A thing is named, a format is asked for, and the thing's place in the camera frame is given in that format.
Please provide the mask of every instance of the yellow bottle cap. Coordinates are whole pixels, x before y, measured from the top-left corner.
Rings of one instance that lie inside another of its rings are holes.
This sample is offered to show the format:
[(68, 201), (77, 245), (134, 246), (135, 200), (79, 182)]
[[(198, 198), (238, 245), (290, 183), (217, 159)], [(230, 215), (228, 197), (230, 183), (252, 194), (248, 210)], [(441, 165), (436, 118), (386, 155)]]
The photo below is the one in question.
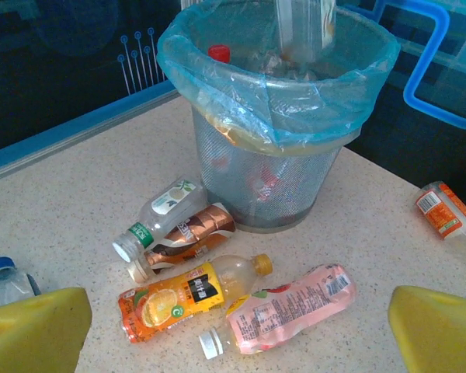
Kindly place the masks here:
[(256, 269), (257, 274), (261, 276), (266, 276), (273, 272), (273, 264), (271, 259), (266, 254), (256, 255), (253, 257), (254, 268)]

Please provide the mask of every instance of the trash can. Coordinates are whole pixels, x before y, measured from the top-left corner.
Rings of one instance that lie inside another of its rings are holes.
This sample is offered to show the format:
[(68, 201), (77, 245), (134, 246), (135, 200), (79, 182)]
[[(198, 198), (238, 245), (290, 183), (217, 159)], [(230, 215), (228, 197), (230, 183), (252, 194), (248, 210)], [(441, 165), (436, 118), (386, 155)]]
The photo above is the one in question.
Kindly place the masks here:
[[(304, 66), (277, 57), (274, 0), (192, 5), (159, 39), (162, 70), (192, 103), (208, 199), (239, 228), (277, 232), (304, 219), (395, 63), (400, 47), (387, 30), (335, 12), (331, 51)], [(207, 56), (215, 44), (230, 47), (230, 64)]]

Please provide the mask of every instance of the lying bottle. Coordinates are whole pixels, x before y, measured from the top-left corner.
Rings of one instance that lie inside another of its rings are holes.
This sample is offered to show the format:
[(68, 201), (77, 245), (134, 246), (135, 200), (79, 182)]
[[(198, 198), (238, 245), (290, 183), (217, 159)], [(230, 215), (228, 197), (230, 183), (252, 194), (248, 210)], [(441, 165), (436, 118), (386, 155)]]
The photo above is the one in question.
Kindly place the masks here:
[(128, 272), (141, 284), (166, 268), (199, 258), (229, 239), (233, 217), (220, 204), (212, 204), (179, 223), (158, 245), (131, 262)]
[(442, 181), (423, 187), (416, 195), (416, 206), (442, 239), (466, 256), (466, 205)]
[(124, 292), (119, 297), (123, 330), (144, 342), (194, 315), (248, 294), (258, 276), (273, 272), (266, 254), (250, 260), (220, 256), (180, 276)]
[(36, 281), (17, 270), (12, 259), (0, 256), (0, 306), (40, 294)]
[(141, 208), (138, 221), (114, 240), (113, 248), (127, 262), (136, 260), (153, 242), (206, 206), (202, 184), (181, 176)]
[(349, 307), (356, 285), (339, 264), (320, 266), (301, 280), (241, 297), (226, 323), (200, 335), (207, 359), (236, 349), (255, 354), (287, 342), (309, 326)]

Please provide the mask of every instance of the blue handle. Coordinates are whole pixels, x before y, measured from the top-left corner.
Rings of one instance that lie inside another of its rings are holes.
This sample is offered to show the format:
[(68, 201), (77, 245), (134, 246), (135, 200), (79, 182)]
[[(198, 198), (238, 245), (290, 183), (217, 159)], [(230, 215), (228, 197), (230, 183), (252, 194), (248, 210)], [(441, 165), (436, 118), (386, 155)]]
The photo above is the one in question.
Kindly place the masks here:
[(466, 118), (459, 117), (450, 111), (441, 109), (438, 106), (427, 103), (426, 101), (414, 96), (421, 79), (423, 79), (423, 76), (425, 75), (426, 69), (433, 60), (433, 56), (435, 56), (440, 43), (442, 43), (442, 40), (447, 33), (450, 23), (449, 13), (447, 13), (447, 11), (440, 5), (423, 0), (377, 0), (373, 10), (366, 10), (353, 5), (346, 5), (346, 7), (378, 23), (383, 16), (383, 11), (386, 5), (392, 5), (400, 9), (418, 13), (421, 16), (429, 17), (435, 21), (435, 28), (433, 29), (432, 36), (428, 40), (424, 51), (419, 57), (418, 63), (414, 67), (409, 80), (405, 84), (403, 92), (404, 101), (416, 110), (455, 127), (466, 130)]

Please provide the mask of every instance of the nutrition label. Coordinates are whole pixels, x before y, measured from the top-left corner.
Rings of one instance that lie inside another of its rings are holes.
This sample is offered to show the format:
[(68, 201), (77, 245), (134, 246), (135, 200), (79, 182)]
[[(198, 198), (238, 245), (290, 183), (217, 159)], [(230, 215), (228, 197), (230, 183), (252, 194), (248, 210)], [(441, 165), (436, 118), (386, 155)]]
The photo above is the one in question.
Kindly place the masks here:
[(307, 286), (255, 307), (253, 318), (247, 319), (241, 315), (236, 322), (243, 340), (253, 340), (260, 334), (268, 333), (329, 303), (330, 300), (319, 285), (316, 288)]

